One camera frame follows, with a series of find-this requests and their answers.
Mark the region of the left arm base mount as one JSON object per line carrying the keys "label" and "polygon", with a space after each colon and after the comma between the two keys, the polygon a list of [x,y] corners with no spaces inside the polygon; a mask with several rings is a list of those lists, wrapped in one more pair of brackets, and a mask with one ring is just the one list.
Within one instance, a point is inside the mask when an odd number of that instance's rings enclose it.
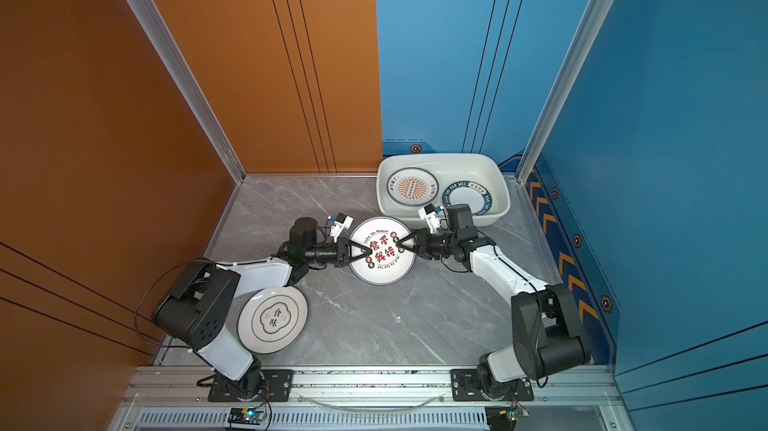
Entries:
{"label": "left arm base mount", "polygon": [[232,381],[215,374],[197,382],[209,390],[209,402],[287,402],[294,380],[290,369],[260,369],[246,373],[240,380]]}

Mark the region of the white flower outline plate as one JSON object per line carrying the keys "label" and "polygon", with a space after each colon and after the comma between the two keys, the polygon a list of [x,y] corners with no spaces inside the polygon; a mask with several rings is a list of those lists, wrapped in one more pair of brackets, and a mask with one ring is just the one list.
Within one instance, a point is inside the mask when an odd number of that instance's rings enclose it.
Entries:
{"label": "white flower outline plate", "polygon": [[238,337],[255,354],[273,354],[296,341],[307,321],[308,304],[298,289],[266,288],[243,307],[237,324]]}

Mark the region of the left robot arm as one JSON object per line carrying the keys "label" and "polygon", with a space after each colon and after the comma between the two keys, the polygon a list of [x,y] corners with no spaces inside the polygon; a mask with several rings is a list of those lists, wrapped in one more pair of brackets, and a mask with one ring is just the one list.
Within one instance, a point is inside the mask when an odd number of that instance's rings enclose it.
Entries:
{"label": "left robot arm", "polygon": [[189,346],[225,380],[236,383],[255,375],[258,360],[226,326],[233,301],[249,292],[294,285],[313,265],[345,267],[373,254],[371,248],[341,235],[351,217],[341,214],[331,222],[326,229],[313,218],[296,220],[289,239],[266,259],[187,263],[159,300],[153,324]]}

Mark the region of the orange sunburst plate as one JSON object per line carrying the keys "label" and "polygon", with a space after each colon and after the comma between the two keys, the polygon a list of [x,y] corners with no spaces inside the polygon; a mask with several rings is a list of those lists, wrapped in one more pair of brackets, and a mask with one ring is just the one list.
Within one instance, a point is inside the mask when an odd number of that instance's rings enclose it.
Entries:
{"label": "orange sunburst plate", "polygon": [[437,197],[439,183],[430,172],[416,167],[402,168],[386,180],[388,196],[398,205],[423,207]]}

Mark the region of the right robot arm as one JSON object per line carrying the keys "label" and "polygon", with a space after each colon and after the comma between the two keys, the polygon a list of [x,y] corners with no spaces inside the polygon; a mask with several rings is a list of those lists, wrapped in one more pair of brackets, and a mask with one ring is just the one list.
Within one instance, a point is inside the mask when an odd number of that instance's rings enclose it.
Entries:
{"label": "right robot arm", "polygon": [[588,364],[592,353],[573,292],[535,277],[506,256],[475,226],[467,205],[451,205],[444,214],[445,228],[434,206],[425,207],[421,216],[427,226],[395,242],[422,259],[454,259],[510,305],[512,343],[479,359],[479,390],[500,399],[526,380],[545,385],[554,374]]}

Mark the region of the green rim plate front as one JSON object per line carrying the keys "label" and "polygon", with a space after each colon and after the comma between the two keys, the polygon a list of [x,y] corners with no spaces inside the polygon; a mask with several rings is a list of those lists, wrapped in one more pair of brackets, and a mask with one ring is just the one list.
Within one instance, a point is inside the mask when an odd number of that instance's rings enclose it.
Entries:
{"label": "green rim plate front", "polygon": [[442,194],[445,207],[467,205],[473,216],[487,214],[493,205],[493,197],[488,189],[474,181],[457,181],[450,184]]}

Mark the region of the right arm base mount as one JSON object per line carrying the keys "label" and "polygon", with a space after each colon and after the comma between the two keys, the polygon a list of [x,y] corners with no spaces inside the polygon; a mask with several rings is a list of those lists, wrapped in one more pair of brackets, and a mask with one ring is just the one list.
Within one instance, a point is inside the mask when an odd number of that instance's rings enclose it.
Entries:
{"label": "right arm base mount", "polygon": [[532,402],[533,388],[527,379],[498,382],[489,371],[455,368],[450,371],[452,399],[456,402]]}

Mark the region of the white red text plate front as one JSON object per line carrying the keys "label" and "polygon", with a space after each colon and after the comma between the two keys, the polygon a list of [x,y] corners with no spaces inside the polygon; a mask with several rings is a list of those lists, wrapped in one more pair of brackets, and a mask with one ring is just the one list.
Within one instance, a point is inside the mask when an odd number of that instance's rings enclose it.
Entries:
{"label": "white red text plate front", "polygon": [[365,260],[349,265],[362,281],[372,285],[390,285],[405,277],[416,257],[396,249],[399,238],[411,230],[402,222],[388,217],[371,218],[357,226],[350,238],[369,246],[373,253]]}

